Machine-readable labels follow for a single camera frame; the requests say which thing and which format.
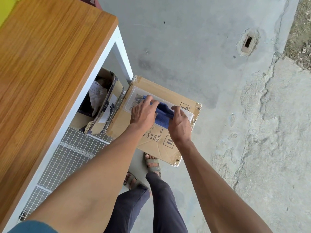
trouser leg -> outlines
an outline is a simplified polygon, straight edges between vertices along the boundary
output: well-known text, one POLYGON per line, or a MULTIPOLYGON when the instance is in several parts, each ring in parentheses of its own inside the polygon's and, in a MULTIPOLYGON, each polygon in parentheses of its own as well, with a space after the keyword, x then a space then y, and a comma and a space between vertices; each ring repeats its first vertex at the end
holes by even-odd
POLYGON ((130 232, 142 206, 149 197, 149 190, 144 185, 120 194, 104 233, 130 232))
POLYGON ((153 196, 153 232, 188 232, 169 184, 161 180, 155 172, 147 173, 146 179, 150 183, 153 196))

wire grid panel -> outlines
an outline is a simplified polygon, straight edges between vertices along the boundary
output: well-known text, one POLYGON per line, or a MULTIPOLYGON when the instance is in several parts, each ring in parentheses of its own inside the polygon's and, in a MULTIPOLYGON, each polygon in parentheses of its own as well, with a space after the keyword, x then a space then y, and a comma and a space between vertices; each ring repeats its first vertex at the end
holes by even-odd
POLYGON ((106 140, 101 141, 69 127, 21 213, 19 221, 31 214, 59 184, 112 140, 108 136, 105 138, 106 140))

wooden tabletop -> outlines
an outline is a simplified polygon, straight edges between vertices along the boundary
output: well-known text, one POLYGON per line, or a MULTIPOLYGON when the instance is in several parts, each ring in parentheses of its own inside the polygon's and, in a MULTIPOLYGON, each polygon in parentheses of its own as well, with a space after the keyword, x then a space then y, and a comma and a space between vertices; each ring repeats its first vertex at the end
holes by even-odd
POLYGON ((0 27, 0 231, 117 25, 79 0, 20 0, 0 27))

cardboard box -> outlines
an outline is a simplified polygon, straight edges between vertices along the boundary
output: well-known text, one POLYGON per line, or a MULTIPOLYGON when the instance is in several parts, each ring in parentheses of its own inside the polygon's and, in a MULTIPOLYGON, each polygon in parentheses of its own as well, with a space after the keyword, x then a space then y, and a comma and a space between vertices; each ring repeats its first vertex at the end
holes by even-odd
MULTIPOLYGON (((131 91, 135 87, 158 96, 174 105, 179 105, 181 108, 193 113, 194 116, 191 121, 191 126, 192 128, 194 127, 202 107, 201 104, 157 85, 141 76, 135 76, 118 111, 113 117, 111 123, 107 125, 106 134, 108 136, 117 138, 130 124, 131 114, 125 110, 125 105, 130 99, 131 91)), ((168 130, 156 124, 154 124, 150 130, 146 131, 142 139, 139 141, 137 148, 173 165, 174 167, 177 167, 181 161, 181 155, 172 141, 168 130)))
POLYGON ((100 106, 97 116, 93 118, 78 111, 69 125, 74 129, 89 134, 102 133, 108 119, 112 116, 112 112, 119 97, 124 91, 124 87, 113 72, 101 68, 97 76, 111 80, 112 82, 111 87, 108 89, 107 96, 104 99, 103 104, 100 106))

drain hole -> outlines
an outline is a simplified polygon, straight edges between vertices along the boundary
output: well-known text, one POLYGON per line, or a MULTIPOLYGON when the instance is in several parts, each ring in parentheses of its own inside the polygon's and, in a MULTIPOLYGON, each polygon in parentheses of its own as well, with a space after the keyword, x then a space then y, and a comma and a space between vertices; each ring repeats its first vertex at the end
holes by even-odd
POLYGON ((250 37, 250 36, 247 37, 247 39, 246 39, 246 41, 245 41, 245 44, 244 44, 244 46, 245 46, 246 48, 249 48, 249 45, 251 44, 252 39, 253 39, 253 38, 250 37))

